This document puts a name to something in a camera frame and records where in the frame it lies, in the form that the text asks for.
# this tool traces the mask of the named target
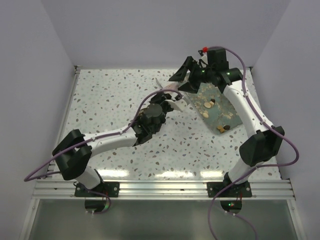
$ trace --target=gray floor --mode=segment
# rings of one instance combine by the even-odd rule
[[[118,200],[105,214],[85,213],[83,200],[42,200],[31,240],[210,240],[209,201]],[[220,240],[253,240],[242,220],[212,210]],[[241,215],[256,227],[259,240],[296,240],[287,202],[244,201]]]

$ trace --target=gray wall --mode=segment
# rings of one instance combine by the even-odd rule
[[[263,110],[300,150],[300,161],[282,169],[290,177],[310,240],[319,239],[320,217],[320,1],[292,0],[253,68]],[[293,160],[283,144],[279,162]]]
[[[2,0],[0,32],[0,235],[16,240],[34,186],[23,178],[54,147],[73,65],[40,0]]]
[[[290,0],[42,2],[74,65],[154,68],[178,67],[208,45],[253,66]]]

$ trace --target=cable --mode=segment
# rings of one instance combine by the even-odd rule
[[[234,56],[236,56],[237,59],[239,59],[239,61],[241,62],[241,65],[243,67],[243,76],[242,76],[242,90],[244,92],[244,95],[245,95],[245,99],[247,100],[250,108],[252,109],[252,111],[254,112],[254,114],[258,117],[258,119],[262,122],[262,124],[268,128],[271,132],[273,132],[274,134],[276,134],[278,137],[282,138],[283,140],[285,140],[292,148],[293,150],[295,151],[295,154],[296,154],[296,157],[293,161],[291,162],[288,162],[288,163],[282,163],[282,164],[265,164],[265,165],[258,165],[256,166],[255,168],[249,170],[247,173],[245,173],[243,176],[241,176],[240,178],[238,178],[237,180],[233,181],[232,183],[230,183],[228,186],[226,186],[225,188],[223,188],[222,190],[220,190],[212,199],[211,201],[211,204],[210,204],[210,207],[208,209],[208,214],[207,214],[207,221],[208,221],[208,225],[209,225],[209,229],[211,231],[211,234],[212,236],[218,240],[213,228],[212,228],[212,225],[211,225],[211,209],[212,209],[212,206],[216,200],[216,198],[221,194],[223,193],[225,190],[227,190],[228,188],[232,187],[233,185],[235,185],[237,182],[239,182],[240,180],[244,179],[245,177],[247,177],[248,175],[252,174],[256,169],[259,169],[259,168],[266,168],[266,167],[286,167],[286,166],[290,166],[290,165],[293,165],[295,164],[298,160],[299,160],[299,151],[298,151],[298,148],[293,144],[293,142],[291,142],[287,137],[281,135],[280,133],[278,133],[276,130],[274,130],[271,126],[269,126],[268,124],[265,123],[265,121],[263,120],[263,118],[259,115],[258,111],[255,109],[254,105],[252,104],[249,96],[246,96],[246,65],[244,63],[244,61],[241,59],[241,57],[236,54],[234,51],[228,49],[228,48],[225,48],[223,46],[211,46],[211,47],[208,47],[207,50],[210,50],[212,48],[223,48],[225,50],[227,50],[228,52],[230,52],[231,54],[233,54]],[[252,230],[254,231],[254,234],[255,234],[255,240],[258,239],[258,234],[257,234],[257,230],[255,229],[255,227],[250,223],[248,222],[247,220],[245,220],[242,216],[239,216],[239,218],[243,219],[244,221],[246,221],[252,228]]]
[[[129,123],[129,125],[122,131],[122,132],[112,132],[112,133],[106,133],[106,134],[101,134],[101,135],[98,135],[95,137],[95,139],[101,139],[101,138],[106,138],[106,137],[111,137],[111,136],[116,136],[116,135],[120,135],[122,133],[125,133],[129,128],[132,127],[132,125],[135,123],[135,120],[137,119],[138,115],[139,115],[139,112],[142,108],[142,106],[144,105],[144,103],[153,95],[156,95],[158,93],[162,93],[162,92],[173,92],[173,93],[176,93],[178,94],[180,97],[182,97],[182,94],[177,91],[177,90],[174,90],[174,89],[160,89],[160,90],[157,90],[157,91],[154,91],[152,93],[150,93],[148,96],[146,96],[141,104],[139,105],[132,121]],[[65,154],[66,152],[74,149],[74,148],[78,148],[84,144],[87,144],[89,142],[92,142],[93,139],[92,138],[89,138],[85,141],[82,141],[82,142],[79,142],[75,145],[72,145],[60,152],[58,152],[56,155],[54,155],[53,157],[51,157],[48,161],[46,161],[45,163],[43,163],[41,166],[37,167],[35,170],[33,170],[32,172],[30,172],[25,178],[24,178],[24,181],[25,182],[29,182],[31,180],[34,180],[34,179],[38,179],[38,178],[42,178],[42,177],[46,177],[46,176],[49,176],[49,175],[53,175],[53,174],[59,174],[60,172],[59,171],[54,171],[54,172],[50,172],[50,173],[46,173],[46,174],[42,174],[42,175],[38,175],[38,176],[33,176],[34,174],[36,174],[38,171],[40,171],[42,168],[44,168],[46,165],[48,165],[49,163],[51,163],[53,160],[55,160],[57,157],[61,156],[62,154]]]
[[[82,183],[81,183],[81,185],[89,193],[92,193],[92,194],[95,194],[95,195],[99,195],[99,196],[102,196],[103,198],[106,198],[106,203],[105,203],[104,209],[102,211],[93,212],[93,214],[104,214],[105,212],[107,212],[110,209],[110,207],[111,207],[111,199],[107,194],[103,194],[103,193],[98,192],[98,191],[92,191],[92,190],[86,188],[86,186],[83,185]]]

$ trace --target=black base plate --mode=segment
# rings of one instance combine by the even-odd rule
[[[208,197],[213,198],[224,187],[225,185],[222,181],[207,182],[206,189],[208,191]],[[233,185],[221,193],[218,198],[238,198],[240,195],[242,195],[242,198],[252,197],[251,187],[248,181]]]
[[[118,181],[105,181],[92,189],[92,191],[104,193],[106,190],[107,195],[110,198],[117,198],[119,195],[119,189],[120,183]],[[94,198],[97,196],[100,197],[99,195],[96,195],[94,193],[87,192],[79,183],[76,185],[74,196],[79,198]]]

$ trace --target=white speckled tabletop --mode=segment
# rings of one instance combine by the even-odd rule
[[[99,133],[123,127],[148,94],[166,86],[175,69],[81,70],[63,137],[72,129]],[[258,102],[250,71],[247,85]],[[244,126],[213,134],[192,104],[169,112],[159,133],[143,145],[123,147],[93,157],[88,165],[107,180],[222,180],[239,159],[247,139]],[[277,167],[261,168],[251,180],[280,180]]]

